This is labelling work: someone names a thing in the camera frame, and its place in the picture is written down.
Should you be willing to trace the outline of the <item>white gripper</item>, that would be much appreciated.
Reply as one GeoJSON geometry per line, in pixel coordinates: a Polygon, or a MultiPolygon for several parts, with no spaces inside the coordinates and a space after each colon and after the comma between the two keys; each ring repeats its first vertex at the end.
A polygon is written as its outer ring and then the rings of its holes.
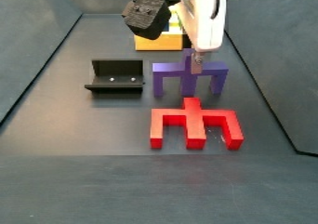
{"type": "Polygon", "coordinates": [[[191,73],[203,71],[203,53],[222,45],[226,0],[180,0],[175,6],[190,42],[198,52],[191,54],[191,73]]]}

